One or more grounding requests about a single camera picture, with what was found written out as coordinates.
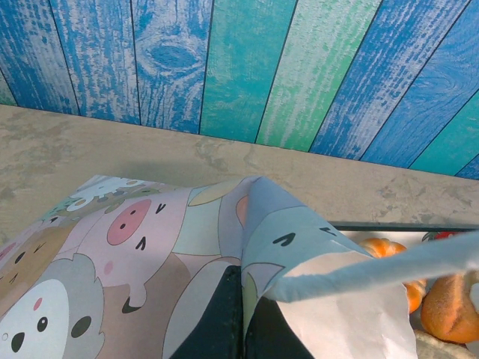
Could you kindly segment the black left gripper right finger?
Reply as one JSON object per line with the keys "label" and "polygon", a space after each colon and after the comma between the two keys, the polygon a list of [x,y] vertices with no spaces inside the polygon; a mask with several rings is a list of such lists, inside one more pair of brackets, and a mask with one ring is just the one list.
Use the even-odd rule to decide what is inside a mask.
{"label": "black left gripper right finger", "polygon": [[261,298],[245,337],[245,358],[313,359],[287,324],[276,301]]}

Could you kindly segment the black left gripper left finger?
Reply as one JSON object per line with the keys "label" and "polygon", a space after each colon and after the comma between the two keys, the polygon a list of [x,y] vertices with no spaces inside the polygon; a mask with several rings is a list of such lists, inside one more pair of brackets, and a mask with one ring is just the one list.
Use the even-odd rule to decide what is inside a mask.
{"label": "black left gripper left finger", "polygon": [[170,319],[171,358],[241,358],[239,266],[206,266]]}

